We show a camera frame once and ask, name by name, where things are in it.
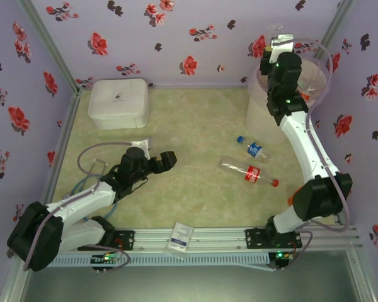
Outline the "clear plastic bin liner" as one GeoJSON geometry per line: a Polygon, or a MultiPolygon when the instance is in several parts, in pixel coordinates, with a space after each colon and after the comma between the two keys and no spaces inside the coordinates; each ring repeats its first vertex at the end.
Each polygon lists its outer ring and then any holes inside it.
{"type": "MultiPolygon", "coordinates": [[[[299,79],[309,79],[310,81],[319,81],[321,85],[321,93],[327,82],[328,72],[322,69],[323,64],[318,59],[302,59],[301,74],[299,79]]],[[[253,71],[251,77],[248,79],[248,92],[250,100],[254,101],[260,106],[267,104],[267,76],[262,75],[260,71],[260,60],[253,71]]],[[[307,103],[310,108],[316,101],[307,103]]]]}

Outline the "white plastic waste bin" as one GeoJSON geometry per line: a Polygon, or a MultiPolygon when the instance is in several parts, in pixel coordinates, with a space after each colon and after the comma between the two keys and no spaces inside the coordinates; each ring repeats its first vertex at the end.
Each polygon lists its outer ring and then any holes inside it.
{"type": "Polygon", "coordinates": [[[274,117],[270,115],[267,106],[256,104],[250,100],[250,97],[245,125],[248,133],[262,146],[279,145],[288,141],[285,133],[276,124],[274,117]]]}

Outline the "white lidded storage box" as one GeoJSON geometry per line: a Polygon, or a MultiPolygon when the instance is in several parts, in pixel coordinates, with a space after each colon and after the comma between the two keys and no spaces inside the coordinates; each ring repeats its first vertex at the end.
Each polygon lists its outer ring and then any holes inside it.
{"type": "Polygon", "coordinates": [[[143,128],[149,111],[149,90],[143,79],[101,80],[91,90],[88,115],[99,130],[143,128]]]}

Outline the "plastic bag with card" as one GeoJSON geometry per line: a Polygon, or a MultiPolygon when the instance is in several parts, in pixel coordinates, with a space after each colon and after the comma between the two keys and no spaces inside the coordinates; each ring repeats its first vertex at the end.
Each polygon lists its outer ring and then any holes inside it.
{"type": "Polygon", "coordinates": [[[186,253],[193,231],[194,228],[192,226],[176,222],[167,242],[166,250],[172,253],[186,253]]]}

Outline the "clear bottle blue label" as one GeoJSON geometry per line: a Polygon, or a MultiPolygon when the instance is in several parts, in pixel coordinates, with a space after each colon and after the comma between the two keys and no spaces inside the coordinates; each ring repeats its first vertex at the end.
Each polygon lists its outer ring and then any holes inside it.
{"type": "Polygon", "coordinates": [[[248,145],[247,153],[254,157],[255,159],[261,159],[261,160],[267,160],[267,156],[265,154],[263,146],[260,144],[253,142],[250,145],[248,145]]]}

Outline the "clear cola bottle red label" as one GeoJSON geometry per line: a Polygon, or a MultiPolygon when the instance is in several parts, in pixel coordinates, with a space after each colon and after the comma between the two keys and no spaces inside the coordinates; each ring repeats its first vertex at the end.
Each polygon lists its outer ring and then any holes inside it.
{"type": "Polygon", "coordinates": [[[278,179],[271,177],[266,170],[261,167],[247,162],[238,161],[232,157],[221,157],[219,167],[222,170],[235,174],[238,178],[252,184],[263,184],[277,187],[280,183],[278,179]]]}

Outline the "orange pill bottle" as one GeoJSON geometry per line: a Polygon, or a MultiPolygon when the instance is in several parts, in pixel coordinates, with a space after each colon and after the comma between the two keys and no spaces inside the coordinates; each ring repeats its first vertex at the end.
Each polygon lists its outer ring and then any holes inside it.
{"type": "Polygon", "coordinates": [[[289,206],[292,206],[294,203],[294,196],[299,192],[301,187],[299,187],[297,190],[294,191],[294,193],[288,198],[287,203],[289,206]]]}

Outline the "aluminium frame post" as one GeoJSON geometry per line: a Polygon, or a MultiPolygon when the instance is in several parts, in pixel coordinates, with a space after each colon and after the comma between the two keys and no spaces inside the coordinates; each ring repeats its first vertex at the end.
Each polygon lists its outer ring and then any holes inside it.
{"type": "Polygon", "coordinates": [[[346,20],[347,15],[355,4],[356,0],[338,0],[335,16],[333,17],[326,33],[321,40],[321,44],[329,49],[333,39],[340,30],[342,23],[346,20]]]}
{"type": "Polygon", "coordinates": [[[378,302],[377,293],[372,283],[373,273],[364,254],[364,245],[355,226],[351,226],[352,233],[346,256],[348,259],[352,280],[355,285],[359,302],[378,302]]]}
{"type": "Polygon", "coordinates": [[[54,60],[63,78],[67,81],[69,87],[75,94],[79,94],[80,88],[75,83],[71,71],[69,70],[66,61],[63,59],[57,45],[54,42],[51,34],[49,33],[45,23],[36,10],[32,0],[15,0],[19,7],[23,10],[25,16],[29,19],[32,27],[36,31],[41,42],[45,46],[48,54],[54,60]]]}
{"type": "Polygon", "coordinates": [[[21,302],[28,274],[28,271],[24,271],[24,262],[19,258],[12,258],[1,290],[0,302],[21,302]]]}

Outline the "aluminium table side rail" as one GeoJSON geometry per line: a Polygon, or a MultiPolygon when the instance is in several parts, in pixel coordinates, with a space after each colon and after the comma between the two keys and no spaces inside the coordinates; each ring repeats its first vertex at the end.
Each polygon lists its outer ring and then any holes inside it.
{"type": "Polygon", "coordinates": [[[48,178],[43,190],[41,198],[42,204],[50,203],[54,196],[57,180],[59,178],[64,156],[66,154],[67,144],[71,136],[72,126],[74,124],[81,95],[82,91],[78,90],[77,93],[73,95],[68,107],[66,118],[63,122],[62,130],[60,133],[59,143],[57,149],[55,150],[54,162],[49,170],[48,178]]]}

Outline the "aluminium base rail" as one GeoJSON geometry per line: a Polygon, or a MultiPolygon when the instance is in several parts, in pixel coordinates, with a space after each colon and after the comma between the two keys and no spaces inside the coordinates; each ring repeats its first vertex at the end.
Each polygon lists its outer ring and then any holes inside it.
{"type": "MultiPolygon", "coordinates": [[[[247,252],[248,227],[195,228],[189,240],[188,253],[230,253],[247,252]]],[[[132,246],[134,252],[161,253],[172,235],[172,228],[131,228],[134,232],[132,246]]],[[[307,248],[312,251],[341,251],[361,249],[363,247],[357,229],[352,226],[346,231],[331,232],[320,226],[308,226],[300,231],[303,244],[309,237],[312,240],[307,248]]]]}

